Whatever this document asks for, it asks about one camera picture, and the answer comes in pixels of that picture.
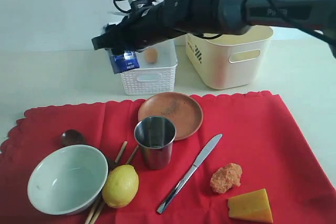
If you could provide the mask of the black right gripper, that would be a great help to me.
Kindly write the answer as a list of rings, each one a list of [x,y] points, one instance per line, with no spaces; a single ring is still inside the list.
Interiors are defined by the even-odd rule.
[[[110,49],[114,54],[141,51],[157,43],[184,35],[163,24],[162,3],[142,8],[125,17],[120,23],[109,25],[103,34],[92,38],[94,50]]]

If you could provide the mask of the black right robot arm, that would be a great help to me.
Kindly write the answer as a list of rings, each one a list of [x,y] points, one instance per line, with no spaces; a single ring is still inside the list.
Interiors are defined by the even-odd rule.
[[[298,29],[335,51],[335,0],[127,1],[131,8],[126,16],[92,39],[94,49],[119,55],[185,34],[215,39],[243,35],[259,25]]]

